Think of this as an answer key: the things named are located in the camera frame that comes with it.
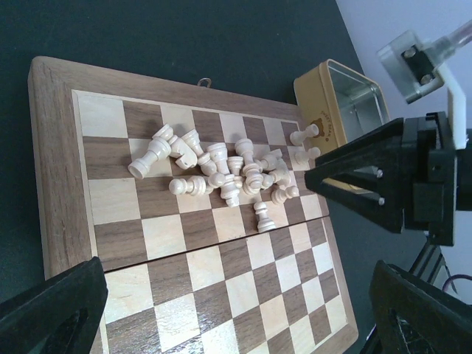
cable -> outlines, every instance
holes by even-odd
[[[449,278],[444,282],[444,285],[442,286],[442,291],[447,291],[448,288],[449,288],[449,284],[451,284],[454,280],[457,280],[457,279],[467,279],[467,280],[472,281],[472,277],[471,277],[470,275],[467,275],[467,274],[456,274],[456,275],[453,275],[453,276],[449,277]]]

pile of chess pieces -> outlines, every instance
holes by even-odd
[[[302,145],[307,137],[318,135],[318,127],[309,125],[304,131],[295,131],[290,135],[294,145]],[[137,179],[143,179],[153,163],[167,159],[176,159],[176,164],[183,170],[200,166],[204,176],[191,176],[188,179],[175,178],[169,184],[169,191],[174,195],[188,194],[192,196],[208,195],[217,188],[228,207],[239,205],[239,194],[242,189],[247,195],[256,195],[273,184],[278,188],[271,194],[274,204],[283,204],[287,199],[299,196],[299,189],[288,187],[291,175],[287,164],[282,159],[280,149],[264,155],[261,160],[254,158],[254,146],[250,139],[240,139],[235,144],[238,156],[228,157],[228,149],[224,142],[210,145],[206,152],[200,146],[200,138],[196,129],[192,129],[182,137],[174,134],[173,129],[164,125],[153,135],[147,153],[131,162],[130,173]],[[320,155],[320,150],[313,147],[308,151],[295,154],[298,163],[306,163]],[[260,201],[254,205],[257,215],[259,232],[275,229],[275,223],[268,216],[266,203]]]

black table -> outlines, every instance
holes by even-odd
[[[215,89],[287,103],[295,103],[294,78],[328,58],[361,71],[335,0],[135,4],[0,5],[0,301],[44,279],[27,93],[36,55],[185,83],[211,77]],[[360,333],[349,353],[357,353],[374,324],[368,287],[375,262],[408,269],[425,238],[391,235],[329,205]]]

wooden chessboard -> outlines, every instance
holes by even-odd
[[[296,106],[52,58],[33,61],[29,95],[46,276],[96,255],[105,270],[94,352],[340,353],[355,341],[326,202],[288,139],[305,127]],[[165,123],[230,156],[243,137],[257,157],[281,149],[300,197],[276,206],[269,189],[228,208],[218,191],[174,196],[173,177],[201,172],[173,159],[135,180],[127,166]],[[261,235],[260,200],[278,228]]]

white wall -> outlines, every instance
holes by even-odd
[[[362,69],[382,88],[391,118],[419,117],[447,111],[445,89],[407,105],[376,52],[407,30],[423,40],[436,40],[472,18],[472,1],[464,0],[336,0]],[[472,128],[472,44],[448,61],[467,94],[468,127]],[[456,244],[442,253],[452,274],[472,274],[472,212],[457,213]],[[472,304],[472,282],[457,281],[459,295]]]

